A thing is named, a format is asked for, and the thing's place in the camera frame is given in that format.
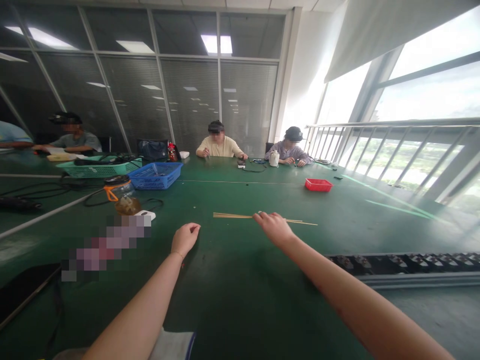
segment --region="person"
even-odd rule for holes
[[[270,241],[313,282],[375,359],[453,359],[395,305],[300,240],[281,215],[262,212],[253,218]],[[182,262],[197,241],[200,228],[199,224],[188,223],[176,231],[170,255],[100,334],[83,360],[149,358]]]
[[[297,146],[299,142],[303,140],[303,134],[299,127],[292,126],[285,132],[284,140],[277,142],[273,145],[269,151],[265,154],[265,159],[269,160],[270,155],[277,150],[280,154],[279,164],[294,163],[298,160],[298,167],[303,167],[307,164],[311,164],[312,158]]]
[[[31,148],[34,142],[20,127],[0,121],[0,148]]]
[[[67,153],[82,153],[95,150],[102,152],[99,139],[91,132],[82,128],[82,119],[74,112],[57,112],[50,118],[54,124],[61,125],[67,135],[61,136],[58,140],[45,145],[35,145],[33,150],[41,150],[48,153],[47,148],[64,148]]]
[[[235,156],[242,160],[249,157],[232,138],[225,136],[225,126],[220,121],[212,121],[208,125],[209,136],[203,139],[196,150],[196,155],[200,158],[208,156],[220,156],[231,158]]]

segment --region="woman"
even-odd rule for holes
[[[269,160],[270,155],[277,150],[280,154],[279,164],[291,164],[298,160],[298,167],[311,164],[312,158],[300,149],[297,144],[303,140],[303,134],[299,127],[289,127],[285,132],[285,139],[277,142],[271,147],[271,149],[265,154],[265,159]]]
[[[391,302],[300,240],[281,215],[262,212],[253,218],[271,242],[313,282],[375,359],[453,359]],[[199,230],[200,225],[195,223],[177,230],[170,255],[100,334],[83,360],[149,358],[162,329],[183,259],[197,241]]]

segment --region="purple shirt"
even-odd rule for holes
[[[269,160],[270,154],[277,150],[280,154],[281,160],[294,158],[295,160],[303,160],[306,164],[311,164],[313,162],[312,158],[298,146],[294,146],[289,150],[285,149],[284,141],[285,140],[279,141],[275,145],[273,145],[271,149],[265,154],[265,159]]]

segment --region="gray shirt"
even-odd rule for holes
[[[294,158],[295,160],[303,160],[306,164],[311,164],[313,162],[312,158],[298,146],[294,146],[288,150],[285,149],[284,141],[285,140],[279,141],[275,145],[273,145],[271,149],[265,154],[265,159],[270,159],[270,154],[277,150],[280,154],[280,159],[282,160]]]
[[[56,148],[74,148],[79,146],[89,146],[93,150],[102,152],[102,146],[98,137],[93,135],[91,132],[84,131],[83,134],[75,139],[73,134],[67,134],[61,136],[58,140],[51,142],[50,145]]]

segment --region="red bottle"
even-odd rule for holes
[[[168,143],[168,158],[171,162],[178,161],[177,152],[175,151],[175,145],[171,142]]]

